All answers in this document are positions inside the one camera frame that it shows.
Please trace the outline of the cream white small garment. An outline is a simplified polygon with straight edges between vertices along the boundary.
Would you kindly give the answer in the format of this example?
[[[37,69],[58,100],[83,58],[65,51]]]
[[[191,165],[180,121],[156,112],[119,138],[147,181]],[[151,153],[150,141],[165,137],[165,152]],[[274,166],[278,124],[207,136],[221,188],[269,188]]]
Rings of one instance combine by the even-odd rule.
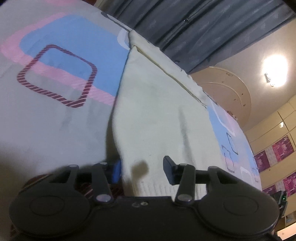
[[[112,120],[128,196],[174,196],[163,158],[204,170],[206,154],[198,144],[194,119],[209,127],[201,89],[160,49],[136,31],[122,74]]]

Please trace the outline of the cream wardrobe with pink panels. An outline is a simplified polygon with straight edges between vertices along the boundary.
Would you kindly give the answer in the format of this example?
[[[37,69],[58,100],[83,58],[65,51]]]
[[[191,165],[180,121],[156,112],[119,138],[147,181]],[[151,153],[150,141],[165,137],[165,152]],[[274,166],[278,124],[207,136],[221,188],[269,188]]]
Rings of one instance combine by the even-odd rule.
[[[295,234],[295,96],[245,135],[263,191],[287,193],[287,207],[276,229],[283,239],[291,237]]]

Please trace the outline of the cream round headboard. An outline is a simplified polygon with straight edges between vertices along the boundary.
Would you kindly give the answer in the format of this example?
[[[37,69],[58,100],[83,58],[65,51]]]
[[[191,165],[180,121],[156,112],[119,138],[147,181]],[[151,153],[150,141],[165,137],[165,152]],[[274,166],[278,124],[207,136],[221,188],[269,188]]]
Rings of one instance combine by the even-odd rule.
[[[245,83],[234,73],[219,67],[208,67],[191,74],[218,105],[236,117],[244,127],[251,113],[251,97]]]

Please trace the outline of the patterned bed sheet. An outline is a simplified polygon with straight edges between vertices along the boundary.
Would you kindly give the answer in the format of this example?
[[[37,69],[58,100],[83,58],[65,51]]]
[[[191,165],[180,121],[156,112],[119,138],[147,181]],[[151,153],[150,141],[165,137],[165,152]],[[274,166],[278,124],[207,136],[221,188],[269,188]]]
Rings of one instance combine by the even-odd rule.
[[[131,31],[82,1],[1,6],[1,197],[39,174],[120,155],[112,120]],[[238,123],[194,80],[192,88],[201,89],[209,117],[205,130],[192,121],[205,169],[219,166],[261,188]]]

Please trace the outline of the blue-grey centre curtain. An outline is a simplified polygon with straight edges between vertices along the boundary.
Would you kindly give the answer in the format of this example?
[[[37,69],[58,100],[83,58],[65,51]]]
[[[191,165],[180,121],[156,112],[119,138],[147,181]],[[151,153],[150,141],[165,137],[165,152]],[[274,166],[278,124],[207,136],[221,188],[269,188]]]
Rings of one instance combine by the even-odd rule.
[[[106,1],[102,10],[187,73],[216,65],[295,19],[284,1]]]

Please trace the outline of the wall lamp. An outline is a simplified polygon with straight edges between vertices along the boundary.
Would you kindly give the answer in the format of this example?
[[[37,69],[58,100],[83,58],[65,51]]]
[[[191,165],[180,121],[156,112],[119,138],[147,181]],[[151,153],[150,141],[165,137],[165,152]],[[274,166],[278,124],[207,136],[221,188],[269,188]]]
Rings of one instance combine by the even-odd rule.
[[[269,77],[267,73],[264,74],[266,83],[269,84],[271,87],[274,87],[274,81]]]

